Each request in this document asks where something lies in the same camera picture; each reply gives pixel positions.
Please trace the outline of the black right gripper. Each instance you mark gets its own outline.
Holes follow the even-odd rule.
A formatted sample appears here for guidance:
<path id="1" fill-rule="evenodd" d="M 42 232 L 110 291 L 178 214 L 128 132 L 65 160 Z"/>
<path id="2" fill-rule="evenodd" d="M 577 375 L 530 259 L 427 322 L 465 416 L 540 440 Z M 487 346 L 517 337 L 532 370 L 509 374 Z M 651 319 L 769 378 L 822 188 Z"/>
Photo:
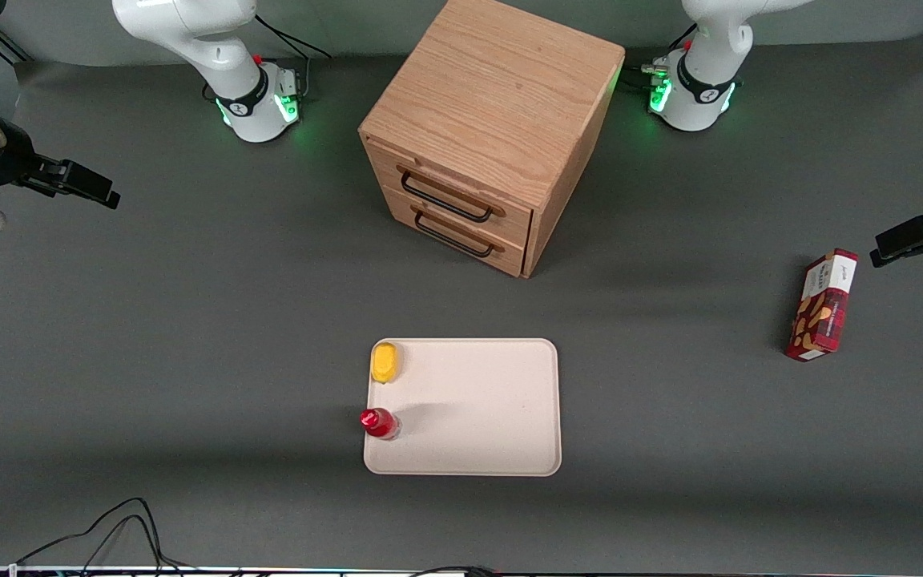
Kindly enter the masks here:
<path id="1" fill-rule="evenodd" d="M 69 159 L 39 159 L 30 137 L 11 121 L 0 116 L 5 147 L 0 147 L 0 186 L 15 184 L 29 176 L 25 188 L 49 198 L 72 195 L 113 209 L 121 195 L 112 190 L 113 182 L 84 165 Z"/>

